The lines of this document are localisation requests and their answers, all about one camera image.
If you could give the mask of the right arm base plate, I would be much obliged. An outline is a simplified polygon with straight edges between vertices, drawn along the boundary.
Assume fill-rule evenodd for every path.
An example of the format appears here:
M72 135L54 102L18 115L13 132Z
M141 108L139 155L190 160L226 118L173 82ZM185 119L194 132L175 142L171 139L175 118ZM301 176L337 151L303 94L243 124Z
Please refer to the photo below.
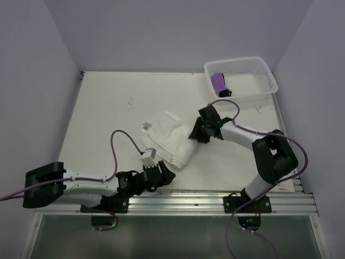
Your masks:
M227 214L269 214L272 212L271 201L270 198L267 196L264 196L259 200L254 200L250 202L250 199L245 195L237 195L236 193L231 193L230 195L223 197L223 207L224 212Z

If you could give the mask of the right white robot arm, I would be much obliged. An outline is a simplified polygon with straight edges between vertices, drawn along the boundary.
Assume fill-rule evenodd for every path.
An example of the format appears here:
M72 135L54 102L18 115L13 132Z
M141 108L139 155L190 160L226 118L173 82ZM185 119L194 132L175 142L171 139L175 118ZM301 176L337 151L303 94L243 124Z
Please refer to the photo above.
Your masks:
M189 139L207 144L217 138L241 145L253 152L257 175L241 191L240 205L247 212L259 206L258 197L273 187L282 177L298 167L298 160L280 130L265 132L263 135L250 129L241 129L233 118L221 118L213 105L200 109Z

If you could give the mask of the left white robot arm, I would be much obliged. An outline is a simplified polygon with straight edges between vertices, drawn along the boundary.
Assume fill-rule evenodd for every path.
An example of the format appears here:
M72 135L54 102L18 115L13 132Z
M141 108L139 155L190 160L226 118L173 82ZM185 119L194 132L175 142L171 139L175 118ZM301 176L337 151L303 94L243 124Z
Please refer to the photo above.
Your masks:
M141 172L116 173L114 177L96 179L53 162L25 175L23 208L43 208L53 203L78 204L100 212L124 213L129 198L155 192L176 177L163 161Z

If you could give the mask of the purple microfiber towel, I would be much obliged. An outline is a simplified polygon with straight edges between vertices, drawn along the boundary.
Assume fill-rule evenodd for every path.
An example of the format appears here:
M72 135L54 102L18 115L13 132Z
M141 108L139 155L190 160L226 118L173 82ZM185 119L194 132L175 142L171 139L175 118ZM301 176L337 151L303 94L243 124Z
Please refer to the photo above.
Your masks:
M232 96L232 91L226 87L225 77L222 73L214 73L210 79L213 90L218 97L225 98Z

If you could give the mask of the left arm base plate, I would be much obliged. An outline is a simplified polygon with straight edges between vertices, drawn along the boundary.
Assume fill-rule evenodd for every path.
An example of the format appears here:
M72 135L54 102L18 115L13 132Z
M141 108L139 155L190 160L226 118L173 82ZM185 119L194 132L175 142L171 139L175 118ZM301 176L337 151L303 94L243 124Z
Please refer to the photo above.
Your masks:
M101 203L95 207L86 207L81 205L82 213L127 213L129 207L129 198L123 196L106 197L103 196Z

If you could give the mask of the white towel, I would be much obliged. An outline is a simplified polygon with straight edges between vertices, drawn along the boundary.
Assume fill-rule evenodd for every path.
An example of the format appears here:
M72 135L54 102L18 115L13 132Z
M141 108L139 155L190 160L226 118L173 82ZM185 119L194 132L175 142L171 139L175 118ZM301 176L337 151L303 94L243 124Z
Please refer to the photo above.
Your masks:
M189 138L192 128L170 112L161 117L144 132L142 144L154 148L156 154L174 169L183 169L194 154L198 142Z

